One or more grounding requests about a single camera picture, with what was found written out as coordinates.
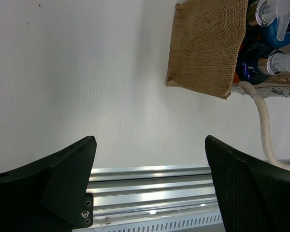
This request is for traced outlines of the dark blue front pump bottle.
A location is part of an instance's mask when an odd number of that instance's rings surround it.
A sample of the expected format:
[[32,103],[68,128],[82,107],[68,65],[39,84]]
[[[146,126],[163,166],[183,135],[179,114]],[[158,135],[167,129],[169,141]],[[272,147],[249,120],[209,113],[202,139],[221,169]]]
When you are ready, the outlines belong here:
[[273,75],[290,75],[290,53],[265,42],[245,44],[240,48],[235,73],[240,81],[253,85],[261,84]]

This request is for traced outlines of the light blue pump bottle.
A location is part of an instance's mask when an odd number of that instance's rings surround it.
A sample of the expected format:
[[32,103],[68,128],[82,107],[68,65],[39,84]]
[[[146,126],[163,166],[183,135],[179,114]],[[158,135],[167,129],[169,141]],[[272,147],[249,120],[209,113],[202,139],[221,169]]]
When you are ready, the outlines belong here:
[[275,48],[290,44],[290,0],[261,0],[255,18],[261,38]]

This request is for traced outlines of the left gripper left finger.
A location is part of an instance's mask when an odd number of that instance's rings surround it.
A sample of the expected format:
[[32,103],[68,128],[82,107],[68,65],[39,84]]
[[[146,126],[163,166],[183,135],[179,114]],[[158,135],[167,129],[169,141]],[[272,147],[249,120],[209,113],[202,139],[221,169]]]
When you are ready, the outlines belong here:
[[0,173],[0,232],[84,229],[81,212],[97,143],[87,136],[67,148]]

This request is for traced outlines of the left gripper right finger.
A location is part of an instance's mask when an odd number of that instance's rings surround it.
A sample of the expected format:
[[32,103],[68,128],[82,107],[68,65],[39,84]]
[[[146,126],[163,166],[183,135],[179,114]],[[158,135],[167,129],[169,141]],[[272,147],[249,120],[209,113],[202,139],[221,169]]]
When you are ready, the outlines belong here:
[[290,171],[208,135],[205,152],[227,232],[290,232]]

